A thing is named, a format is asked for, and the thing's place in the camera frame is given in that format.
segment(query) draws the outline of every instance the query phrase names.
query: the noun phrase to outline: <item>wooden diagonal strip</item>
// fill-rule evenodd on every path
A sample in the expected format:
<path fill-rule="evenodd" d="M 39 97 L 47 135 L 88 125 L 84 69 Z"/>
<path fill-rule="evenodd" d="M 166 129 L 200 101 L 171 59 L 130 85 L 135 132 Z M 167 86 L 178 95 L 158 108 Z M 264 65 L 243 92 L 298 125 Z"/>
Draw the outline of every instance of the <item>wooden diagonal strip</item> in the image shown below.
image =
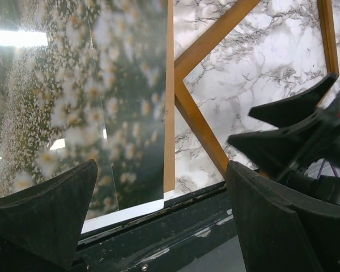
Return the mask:
<path fill-rule="evenodd" d="M 317 0 L 317 8 L 320 18 L 322 42 L 324 44 L 326 68 L 329 73 L 335 73 L 339 76 L 332 0 Z"/>
<path fill-rule="evenodd" d="M 229 159 L 180 78 L 175 79 L 175 106 L 225 178 Z"/>
<path fill-rule="evenodd" d="M 238 0 L 175 60 L 175 77 L 184 79 L 260 2 Z"/>

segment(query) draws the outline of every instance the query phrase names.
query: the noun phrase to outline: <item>floral glass panel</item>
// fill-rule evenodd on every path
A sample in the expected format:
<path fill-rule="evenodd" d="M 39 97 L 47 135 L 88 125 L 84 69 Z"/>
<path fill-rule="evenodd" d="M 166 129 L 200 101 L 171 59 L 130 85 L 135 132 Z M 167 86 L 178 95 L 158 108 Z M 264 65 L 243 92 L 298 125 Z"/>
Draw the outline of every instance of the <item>floral glass panel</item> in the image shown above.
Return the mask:
<path fill-rule="evenodd" d="M 87 219 L 163 198 L 166 22 L 164 0 L 0 0 L 0 197 L 94 159 Z"/>

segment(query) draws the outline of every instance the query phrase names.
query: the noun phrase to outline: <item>wooden frame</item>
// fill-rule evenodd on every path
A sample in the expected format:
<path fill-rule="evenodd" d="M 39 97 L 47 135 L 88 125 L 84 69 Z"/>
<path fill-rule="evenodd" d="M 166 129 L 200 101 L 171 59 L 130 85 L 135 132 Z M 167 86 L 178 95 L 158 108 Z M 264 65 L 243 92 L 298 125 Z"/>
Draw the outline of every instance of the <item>wooden frame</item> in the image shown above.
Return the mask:
<path fill-rule="evenodd" d="M 174 12 L 168 0 L 165 91 L 164 192 L 175 189 Z"/>
<path fill-rule="evenodd" d="M 225 176 L 228 158 L 184 85 L 184 78 L 258 5 L 260 0 L 238 0 L 174 62 L 175 105 L 209 157 Z M 339 75 L 332 0 L 317 0 L 328 72 Z"/>

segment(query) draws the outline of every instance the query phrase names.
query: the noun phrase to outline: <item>white marble surface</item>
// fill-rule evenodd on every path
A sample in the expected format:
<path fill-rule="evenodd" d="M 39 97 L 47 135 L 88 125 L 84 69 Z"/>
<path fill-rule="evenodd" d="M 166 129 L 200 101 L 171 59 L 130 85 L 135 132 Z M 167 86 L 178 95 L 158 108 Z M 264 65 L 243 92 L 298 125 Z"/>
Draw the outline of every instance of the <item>white marble surface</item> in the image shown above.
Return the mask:
<path fill-rule="evenodd" d="M 213 24 L 234 0 L 175 0 L 175 57 Z M 333 1 L 340 67 L 340 0 Z M 247 114 L 251 107 L 289 97 L 326 75 L 316 0 L 265 0 L 185 78 L 184 82 L 230 159 L 230 134 L 271 129 Z M 340 80 L 335 90 L 340 89 Z M 333 92 L 325 100 L 333 98 Z M 178 111 L 175 115 L 176 190 L 180 196 L 222 181 Z"/>

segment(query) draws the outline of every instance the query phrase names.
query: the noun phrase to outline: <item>gray floor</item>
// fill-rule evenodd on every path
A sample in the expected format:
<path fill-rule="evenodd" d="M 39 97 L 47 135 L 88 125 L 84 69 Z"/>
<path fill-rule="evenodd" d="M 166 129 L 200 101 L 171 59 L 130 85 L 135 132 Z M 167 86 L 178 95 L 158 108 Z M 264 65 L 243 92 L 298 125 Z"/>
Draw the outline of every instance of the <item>gray floor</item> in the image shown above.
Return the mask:
<path fill-rule="evenodd" d="M 178 272 L 246 272 L 238 236 Z"/>

